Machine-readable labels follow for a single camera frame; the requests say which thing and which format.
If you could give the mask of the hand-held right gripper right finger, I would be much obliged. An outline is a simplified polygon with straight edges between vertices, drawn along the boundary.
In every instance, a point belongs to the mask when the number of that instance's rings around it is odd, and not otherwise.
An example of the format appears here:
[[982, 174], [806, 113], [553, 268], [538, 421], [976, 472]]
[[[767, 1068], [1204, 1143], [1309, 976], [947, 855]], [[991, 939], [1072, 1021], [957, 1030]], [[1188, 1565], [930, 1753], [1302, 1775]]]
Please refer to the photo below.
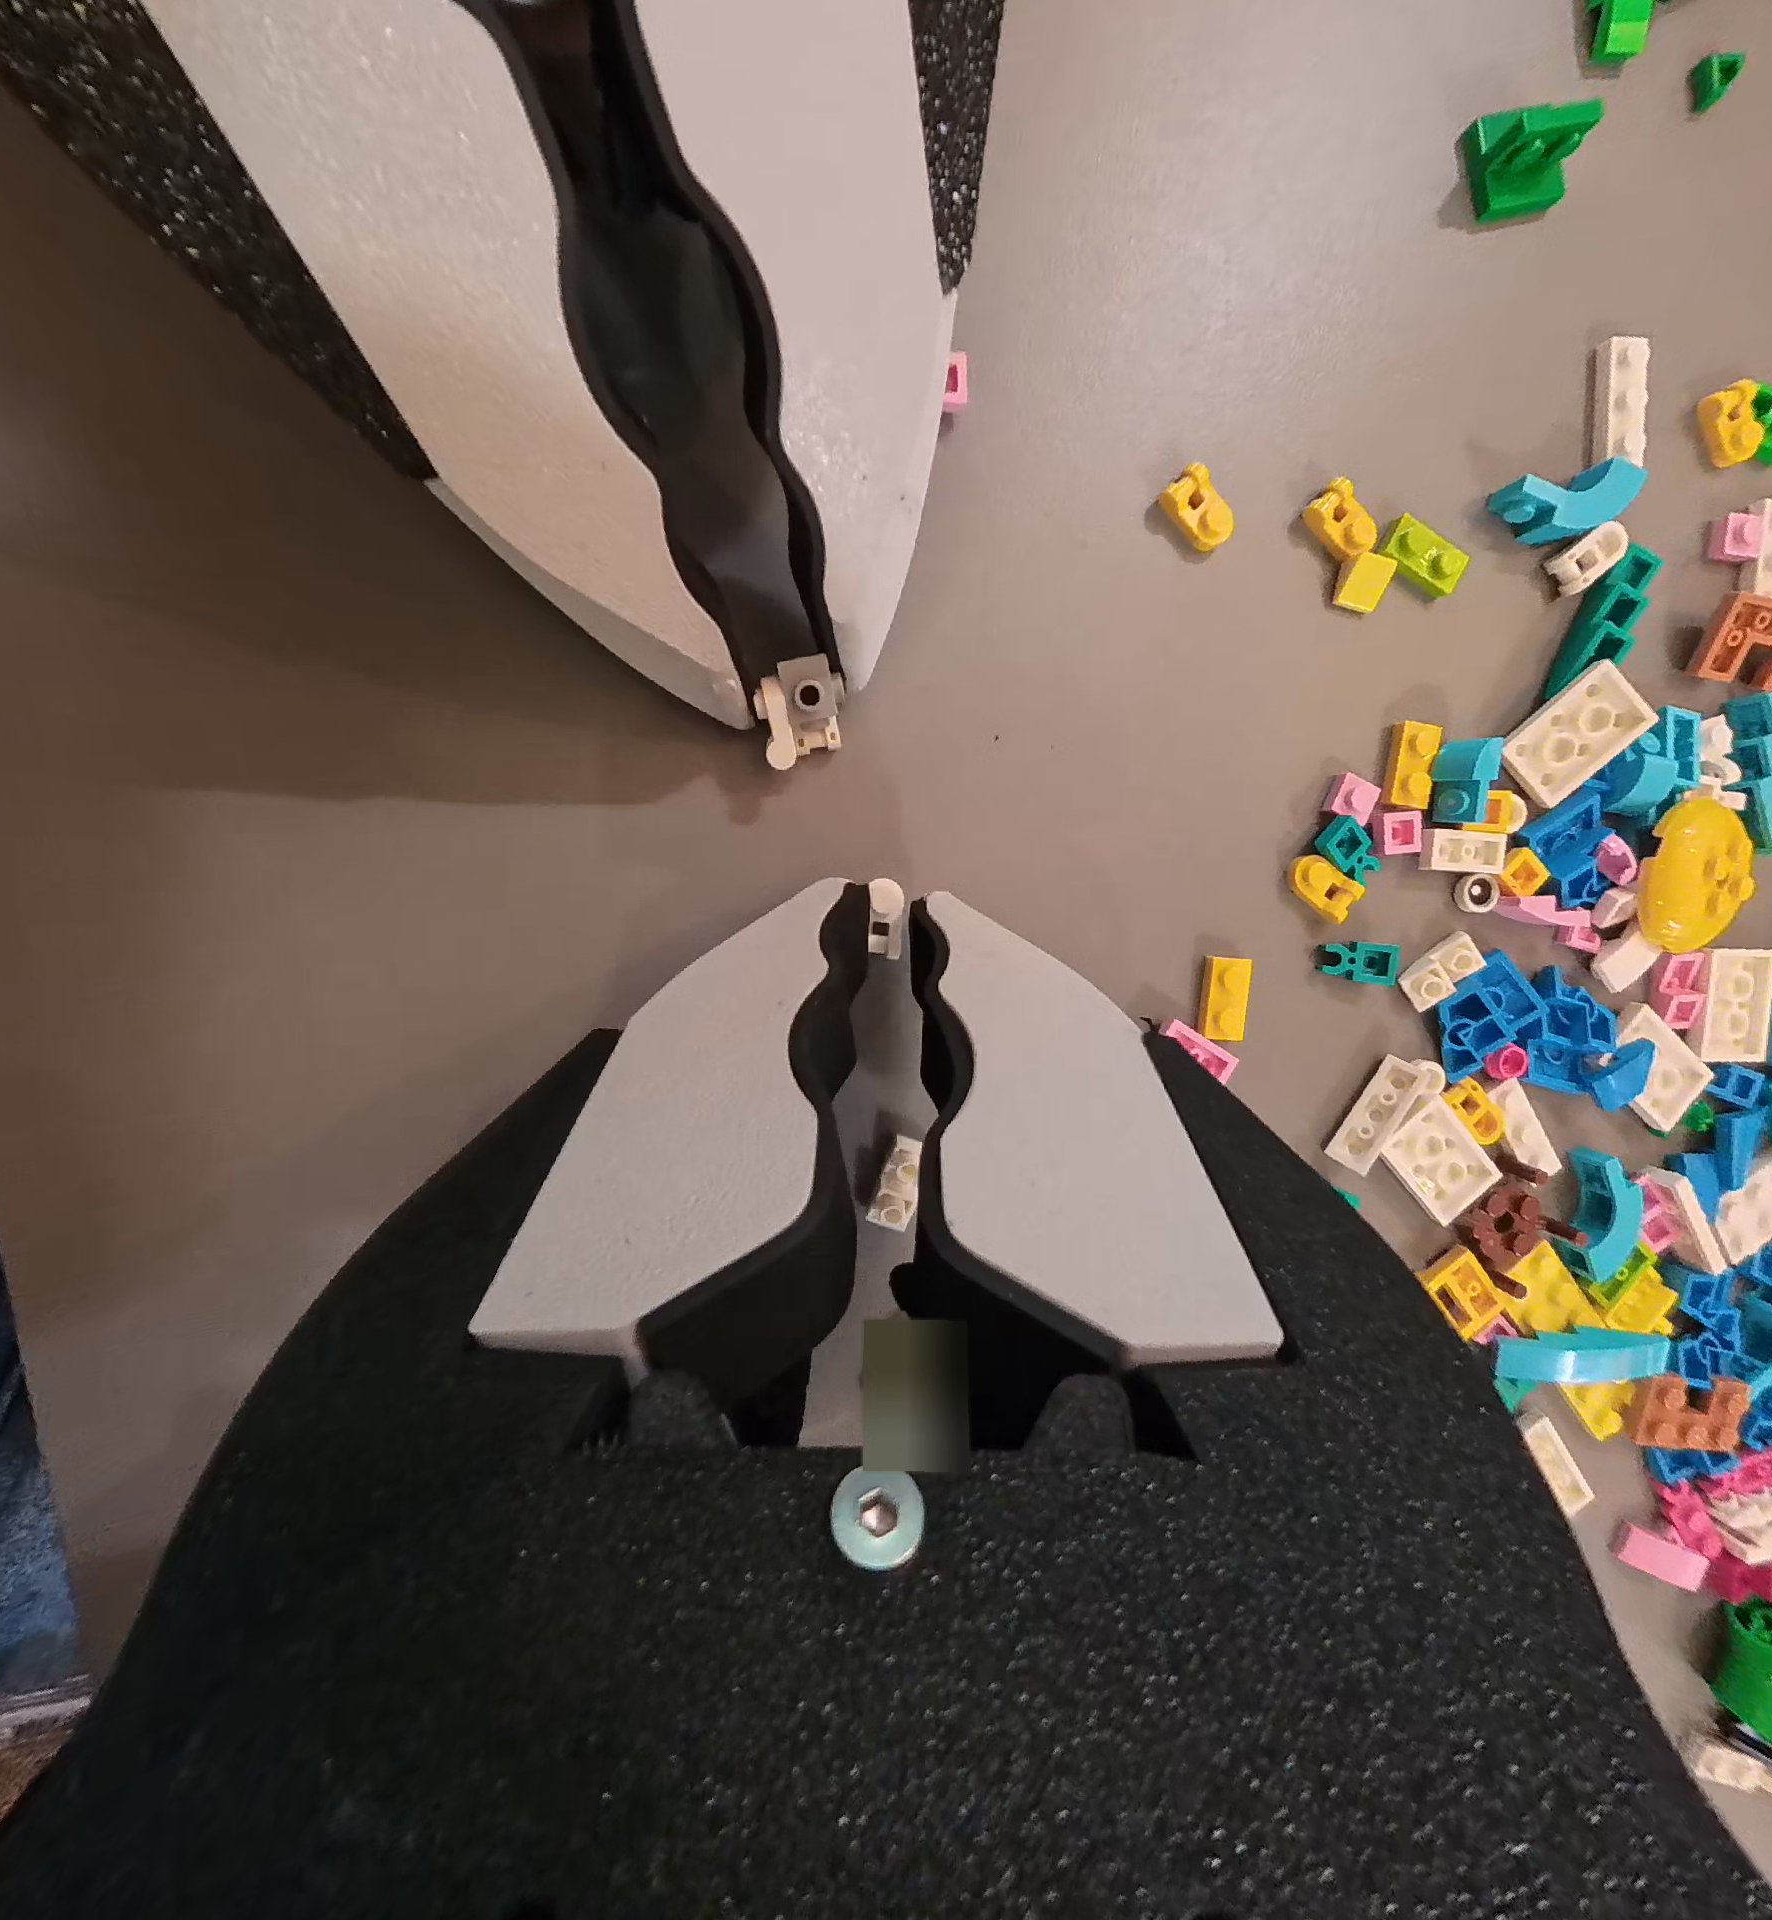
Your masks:
[[935, 1118], [896, 1300], [963, 1328], [970, 1412], [1279, 1361], [1281, 1316], [1168, 1084], [1203, 1082], [1191, 1055], [966, 900], [926, 895], [909, 933]]

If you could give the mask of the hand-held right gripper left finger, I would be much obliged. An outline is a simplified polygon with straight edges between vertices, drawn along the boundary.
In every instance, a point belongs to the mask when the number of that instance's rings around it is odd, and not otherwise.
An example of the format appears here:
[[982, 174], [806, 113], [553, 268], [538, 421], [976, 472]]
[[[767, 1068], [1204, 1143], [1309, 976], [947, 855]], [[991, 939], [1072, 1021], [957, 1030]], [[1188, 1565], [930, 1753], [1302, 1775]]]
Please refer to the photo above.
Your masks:
[[808, 1364], [856, 1282], [835, 1098], [873, 924], [866, 884], [817, 881], [643, 1004], [474, 1311], [479, 1343], [681, 1371], [726, 1410]]

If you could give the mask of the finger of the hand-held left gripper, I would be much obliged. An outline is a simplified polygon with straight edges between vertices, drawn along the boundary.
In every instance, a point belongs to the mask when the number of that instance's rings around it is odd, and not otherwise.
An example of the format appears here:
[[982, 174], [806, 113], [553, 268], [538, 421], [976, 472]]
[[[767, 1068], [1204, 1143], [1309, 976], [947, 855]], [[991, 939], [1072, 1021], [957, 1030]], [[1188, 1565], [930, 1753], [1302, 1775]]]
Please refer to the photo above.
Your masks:
[[909, 5], [641, 3], [620, 31], [662, 152], [738, 280], [750, 414], [801, 611], [750, 687], [823, 653], [866, 687], [919, 538], [954, 346]]
[[753, 715], [657, 484], [587, 382], [561, 209], [485, 8], [147, 11], [433, 468], [430, 490], [571, 623], [729, 729]]

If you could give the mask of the small grey-white lego hinge piece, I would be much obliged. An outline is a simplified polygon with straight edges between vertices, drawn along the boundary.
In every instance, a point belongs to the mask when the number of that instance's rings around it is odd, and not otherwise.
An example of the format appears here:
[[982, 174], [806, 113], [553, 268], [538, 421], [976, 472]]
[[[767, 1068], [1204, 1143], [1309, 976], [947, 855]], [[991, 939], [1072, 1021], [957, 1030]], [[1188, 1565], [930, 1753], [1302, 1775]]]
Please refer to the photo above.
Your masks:
[[843, 675], [828, 655], [779, 662], [753, 693], [755, 718], [770, 731], [768, 765], [789, 771], [810, 753], [839, 750], [843, 698]]

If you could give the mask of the lime green lego plate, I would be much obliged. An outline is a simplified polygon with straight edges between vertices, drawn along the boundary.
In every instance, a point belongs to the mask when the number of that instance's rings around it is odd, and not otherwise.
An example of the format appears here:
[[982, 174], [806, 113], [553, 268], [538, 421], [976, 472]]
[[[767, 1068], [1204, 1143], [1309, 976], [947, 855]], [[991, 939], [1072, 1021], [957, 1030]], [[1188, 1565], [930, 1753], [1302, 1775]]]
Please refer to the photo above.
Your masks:
[[1404, 512], [1384, 529], [1379, 555], [1387, 558], [1394, 573], [1430, 600], [1452, 596], [1470, 565], [1470, 555], [1462, 546], [1411, 512]]

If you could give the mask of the pile of colourful lego bricks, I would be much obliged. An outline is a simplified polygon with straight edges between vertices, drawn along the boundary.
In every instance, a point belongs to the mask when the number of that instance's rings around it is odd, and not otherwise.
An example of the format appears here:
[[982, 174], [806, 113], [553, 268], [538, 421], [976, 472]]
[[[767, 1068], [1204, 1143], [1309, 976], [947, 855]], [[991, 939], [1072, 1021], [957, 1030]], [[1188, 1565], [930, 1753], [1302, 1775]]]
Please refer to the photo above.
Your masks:
[[1384, 1057], [1325, 1153], [1449, 1232], [1417, 1278], [1509, 1412], [1629, 1445], [1616, 1558], [1714, 1613], [1691, 1774], [1772, 1800], [1772, 948], [1715, 940], [1772, 857], [1772, 600], [1725, 613], [1715, 712], [1604, 657], [1508, 737], [1401, 724], [1309, 853], [1365, 884], [1416, 857], [1577, 956], [1459, 929], [1404, 962], [1431, 1051]]

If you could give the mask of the light blue lego arch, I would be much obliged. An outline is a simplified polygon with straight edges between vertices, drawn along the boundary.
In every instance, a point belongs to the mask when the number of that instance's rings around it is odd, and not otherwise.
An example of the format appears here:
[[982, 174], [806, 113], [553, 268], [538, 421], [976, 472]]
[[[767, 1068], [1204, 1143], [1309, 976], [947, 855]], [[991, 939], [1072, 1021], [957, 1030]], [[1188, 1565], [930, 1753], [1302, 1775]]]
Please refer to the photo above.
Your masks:
[[1506, 522], [1522, 545], [1578, 541], [1616, 522], [1639, 498], [1646, 468], [1613, 454], [1561, 484], [1523, 473], [1493, 491], [1485, 509]]

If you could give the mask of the long white lego plate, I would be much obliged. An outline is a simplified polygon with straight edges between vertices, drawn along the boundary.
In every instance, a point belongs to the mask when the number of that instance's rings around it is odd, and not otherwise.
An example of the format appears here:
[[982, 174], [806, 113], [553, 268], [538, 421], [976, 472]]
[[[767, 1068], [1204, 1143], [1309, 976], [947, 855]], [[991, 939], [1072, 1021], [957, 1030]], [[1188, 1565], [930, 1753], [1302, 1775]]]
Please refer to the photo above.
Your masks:
[[1590, 463], [1647, 468], [1651, 338], [1622, 335], [1595, 344], [1589, 387]]

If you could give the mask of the green lego bracket piece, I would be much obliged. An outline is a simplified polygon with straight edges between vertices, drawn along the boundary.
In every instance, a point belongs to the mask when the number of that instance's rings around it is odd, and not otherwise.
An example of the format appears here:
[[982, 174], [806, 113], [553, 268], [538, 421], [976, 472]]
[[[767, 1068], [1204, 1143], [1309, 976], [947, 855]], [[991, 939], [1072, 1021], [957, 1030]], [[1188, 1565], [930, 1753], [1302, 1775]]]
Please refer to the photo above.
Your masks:
[[1475, 223], [1534, 219], [1561, 205], [1566, 162], [1602, 122], [1606, 100], [1504, 108], [1459, 136]]

